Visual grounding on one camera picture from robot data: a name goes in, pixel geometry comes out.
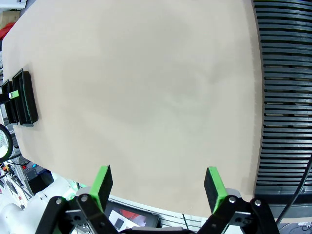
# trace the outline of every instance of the white table surface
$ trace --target white table surface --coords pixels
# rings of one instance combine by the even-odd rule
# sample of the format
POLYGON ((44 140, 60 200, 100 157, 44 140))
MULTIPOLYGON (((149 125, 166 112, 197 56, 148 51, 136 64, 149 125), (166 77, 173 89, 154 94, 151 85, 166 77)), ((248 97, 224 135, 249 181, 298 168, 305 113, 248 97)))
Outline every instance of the white table surface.
POLYGON ((23 156, 112 194, 208 216, 203 180, 254 191, 262 121, 249 0, 37 0, 2 44, 4 77, 32 78, 39 120, 23 156))

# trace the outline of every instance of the black grille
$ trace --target black grille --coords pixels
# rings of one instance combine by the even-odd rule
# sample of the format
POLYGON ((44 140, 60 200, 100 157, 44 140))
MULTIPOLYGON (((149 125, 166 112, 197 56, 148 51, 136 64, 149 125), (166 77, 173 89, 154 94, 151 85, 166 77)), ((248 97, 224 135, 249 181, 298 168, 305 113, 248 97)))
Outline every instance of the black grille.
MULTIPOLYGON (((312 2, 254 0, 262 56, 264 121, 255 196, 275 217, 312 153, 312 2)), ((286 217, 312 216, 312 174, 286 217)))

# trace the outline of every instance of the bolt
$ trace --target bolt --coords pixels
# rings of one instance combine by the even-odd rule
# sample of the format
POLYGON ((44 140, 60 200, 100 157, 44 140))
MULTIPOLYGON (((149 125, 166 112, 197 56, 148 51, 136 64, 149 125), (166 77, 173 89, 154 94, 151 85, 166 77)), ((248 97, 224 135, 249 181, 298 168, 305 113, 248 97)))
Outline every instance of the bolt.
POLYGON ((258 199, 256 201, 254 201, 254 203, 255 203, 256 206, 260 206, 261 205, 261 201, 258 200, 258 199))
POLYGON ((81 198, 81 201, 85 202, 86 200, 88 200, 88 196, 87 195, 83 195, 81 198))
POLYGON ((230 202, 230 203, 234 203, 234 202, 236 202, 236 198, 235 198, 235 197, 233 197, 233 196, 231 196, 231 197, 229 198, 229 202, 230 202))

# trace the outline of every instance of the black plastic bin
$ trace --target black plastic bin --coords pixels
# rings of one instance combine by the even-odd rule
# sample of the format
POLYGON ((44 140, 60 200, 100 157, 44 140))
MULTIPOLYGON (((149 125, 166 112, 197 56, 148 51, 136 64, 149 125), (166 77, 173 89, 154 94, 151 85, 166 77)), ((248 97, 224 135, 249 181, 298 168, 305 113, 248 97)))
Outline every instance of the black plastic bin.
POLYGON ((21 69, 13 77, 13 89, 19 91, 19 96, 14 100, 20 125, 33 126, 38 114, 29 72, 21 69))
MULTIPOLYGON (((13 83, 8 79, 1 86, 2 93, 8 94, 13 91, 13 83)), ((8 116, 8 121, 10 124, 17 124, 19 122, 18 113, 16 110, 15 100, 11 99, 9 102, 4 104, 5 111, 8 116)))

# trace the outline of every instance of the cardboard box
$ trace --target cardboard box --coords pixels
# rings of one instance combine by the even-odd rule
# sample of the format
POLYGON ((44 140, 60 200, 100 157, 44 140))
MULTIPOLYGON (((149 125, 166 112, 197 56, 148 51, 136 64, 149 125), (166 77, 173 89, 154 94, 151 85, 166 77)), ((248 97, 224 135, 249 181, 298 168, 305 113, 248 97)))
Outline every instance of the cardboard box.
POLYGON ((19 11, 3 11, 0 14, 0 29, 4 28, 8 23, 15 23, 19 18, 19 11))

